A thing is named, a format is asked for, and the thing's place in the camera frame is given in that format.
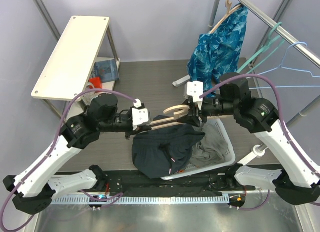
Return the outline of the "dark navy shorts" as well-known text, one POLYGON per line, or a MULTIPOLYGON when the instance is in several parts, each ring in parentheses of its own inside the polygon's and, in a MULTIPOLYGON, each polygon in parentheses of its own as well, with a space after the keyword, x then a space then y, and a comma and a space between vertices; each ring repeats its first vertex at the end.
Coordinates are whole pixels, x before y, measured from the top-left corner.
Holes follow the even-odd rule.
POLYGON ((132 162, 151 179, 172 175, 187 166, 193 146, 204 136, 185 124, 138 134, 133 139, 132 162))

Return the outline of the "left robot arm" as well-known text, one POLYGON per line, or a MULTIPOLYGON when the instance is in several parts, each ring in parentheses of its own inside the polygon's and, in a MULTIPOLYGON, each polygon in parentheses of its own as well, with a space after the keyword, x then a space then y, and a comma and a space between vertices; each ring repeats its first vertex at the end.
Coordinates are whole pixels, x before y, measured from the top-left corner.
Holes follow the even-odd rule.
POLYGON ((85 111, 70 117, 61 127, 53 143, 24 172, 8 175, 3 183, 14 193, 13 204, 19 211, 37 214, 58 197, 82 189, 102 191, 108 178, 98 165, 62 178, 53 175, 72 157, 102 132, 132 133, 150 121, 150 113, 140 100, 128 110, 118 112, 118 98, 101 93, 94 97, 85 111))

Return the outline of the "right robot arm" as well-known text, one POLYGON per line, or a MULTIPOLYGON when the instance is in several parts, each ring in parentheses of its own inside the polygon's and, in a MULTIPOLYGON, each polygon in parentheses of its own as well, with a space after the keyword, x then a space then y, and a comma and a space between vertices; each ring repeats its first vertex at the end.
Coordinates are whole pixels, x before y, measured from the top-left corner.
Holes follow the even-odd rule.
POLYGON ((184 104, 189 110, 179 122, 198 126, 207 117, 231 115, 259 138, 282 165, 282 169, 276 170, 253 168, 247 165, 250 159, 243 158, 229 168, 226 185, 233 190, 255 186, 275 191, 292 205, 316 204, 320 197, 320 167, 289 132, 278 92, 274 92, 277 105, 265 98, 252 97, 248 76, 235 72, 224 75, 214 89, 219 89, 220 94, 207 98, 210 91, 204 91, 202 82, 188 82, 184 104))

